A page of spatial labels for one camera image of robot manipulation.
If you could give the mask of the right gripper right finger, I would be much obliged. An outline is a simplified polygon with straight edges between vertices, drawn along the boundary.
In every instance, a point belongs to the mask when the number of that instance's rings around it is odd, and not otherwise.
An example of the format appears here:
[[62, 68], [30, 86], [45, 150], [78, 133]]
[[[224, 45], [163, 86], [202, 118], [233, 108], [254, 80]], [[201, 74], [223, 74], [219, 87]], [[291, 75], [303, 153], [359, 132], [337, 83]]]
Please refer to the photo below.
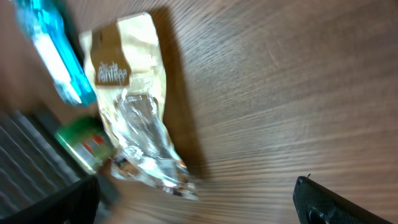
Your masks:
[[297, 178], [293, 201], [301, 224], [391, 224], [308, 176]]

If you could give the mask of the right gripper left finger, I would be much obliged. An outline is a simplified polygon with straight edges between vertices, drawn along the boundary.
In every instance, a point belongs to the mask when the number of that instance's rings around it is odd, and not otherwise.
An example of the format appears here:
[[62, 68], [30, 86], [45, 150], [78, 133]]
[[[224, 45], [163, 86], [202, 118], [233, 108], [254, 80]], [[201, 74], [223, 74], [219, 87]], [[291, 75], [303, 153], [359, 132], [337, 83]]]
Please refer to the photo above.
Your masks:
[[93, 224], [99, 203], [98, 178], [89, 175], [40, 202], [1, 219], [1, 224], [65, 222]]

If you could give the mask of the green lid spice jar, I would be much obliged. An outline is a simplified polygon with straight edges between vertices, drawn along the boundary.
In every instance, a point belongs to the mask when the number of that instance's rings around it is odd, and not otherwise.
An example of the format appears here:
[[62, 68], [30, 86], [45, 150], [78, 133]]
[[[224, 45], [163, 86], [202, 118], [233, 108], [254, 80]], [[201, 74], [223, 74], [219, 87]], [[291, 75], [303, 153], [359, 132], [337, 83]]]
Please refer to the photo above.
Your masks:
[[115, 153], [102, 122], [93, 117], [84, 117], [66, 126], [61, 126], [55, 138], [88, 174], [95, 174]]

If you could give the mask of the white brown snack pouch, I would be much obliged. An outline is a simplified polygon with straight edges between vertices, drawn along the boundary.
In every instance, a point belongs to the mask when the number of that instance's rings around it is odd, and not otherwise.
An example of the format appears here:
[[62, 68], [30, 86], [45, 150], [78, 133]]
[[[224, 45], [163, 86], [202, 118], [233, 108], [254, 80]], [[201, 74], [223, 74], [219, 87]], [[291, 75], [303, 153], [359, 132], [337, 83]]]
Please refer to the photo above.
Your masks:
[[197, 200], [185, 163], [163, 122], [167, 90], [159, 38], [146, 13], [80, 34], [84, 73], [115, 154], [111, 174]]

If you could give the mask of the blue mouthwash bottle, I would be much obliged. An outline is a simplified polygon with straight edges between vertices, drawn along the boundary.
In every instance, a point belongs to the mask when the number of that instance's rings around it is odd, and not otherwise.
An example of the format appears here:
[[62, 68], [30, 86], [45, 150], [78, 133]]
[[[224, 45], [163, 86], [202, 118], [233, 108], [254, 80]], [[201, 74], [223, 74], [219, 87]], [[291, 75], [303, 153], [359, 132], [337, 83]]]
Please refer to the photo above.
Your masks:
[[13, 0], [16, 19], [53, 79], [61, 99], [88, 106], [96, 95], [65, 33], [63, 17], [51, 1]]

